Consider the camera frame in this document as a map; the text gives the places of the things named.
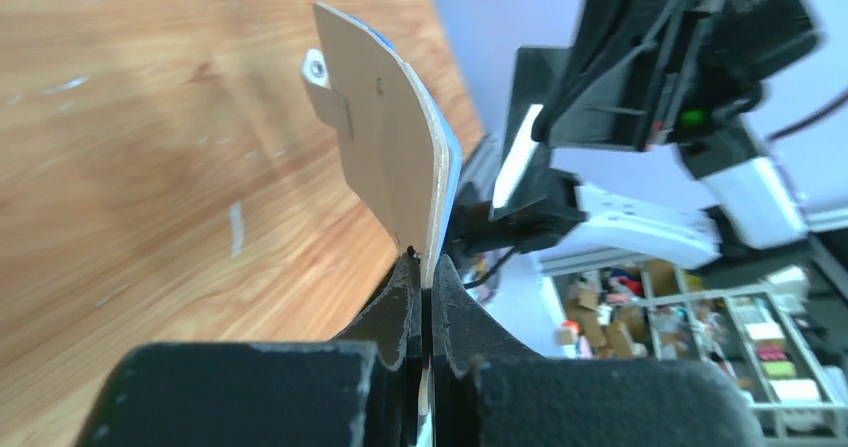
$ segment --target blue sheet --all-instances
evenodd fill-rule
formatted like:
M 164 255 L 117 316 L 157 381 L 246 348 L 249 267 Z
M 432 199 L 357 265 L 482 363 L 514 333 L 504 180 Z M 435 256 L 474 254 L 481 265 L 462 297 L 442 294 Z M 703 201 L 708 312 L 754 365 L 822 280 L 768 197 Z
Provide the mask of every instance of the blue sheet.
M 395 51 L 395 46 L 392 42 L 386 38 L 385 35 L 375 30 L 373 27 L 363 22 L 362 19 L 358 17 L 351 16 L 354 20 L 362 24 L 368 30 L 370 30 L 374 35 L 380 39 L 383 44 Z M 435 245 L 436 249 L 434 252 L 441 253 L 442 247 L 445 242 L 445 235 L 447 233 L 448 221 L 450 220 L 451 210 L 453 208 L 453 203 L 456 200 L 456 191 L 459 188 L 459 173 L 462 170 L 462 145 L 459 143 L 459 139 L 456 137 L 456 134 L 453 133 L 453 129 L 451 129 L 450 124 L 448 124 L 447 119 L 445 119 L 444 114 L 442 114 L 442 109 L 439 108 L 439 105 L 436 103 L 436 100 L 433 99 L 433 95 L 430 92 L 427 92 L 427 95 L 430 97 L 430 102 L 433 103 L 433 106 L 436 108 L 436 112 L 439 113 L 439 121 L 441 123 L 442 131 L 445 133 L 445 139 L 447 140 L 448 145 L 448 157 L 449 157 L 449 166 L 450 172 L 448 174 L 448 188 L 447 192 L 445 192 L 445 208 L 444 215 L 442 216 L 441 223 L 441 235 L 439 236 L 438 244 Z M 420 246 L 413 246 L 416 249 L 421 249 Z

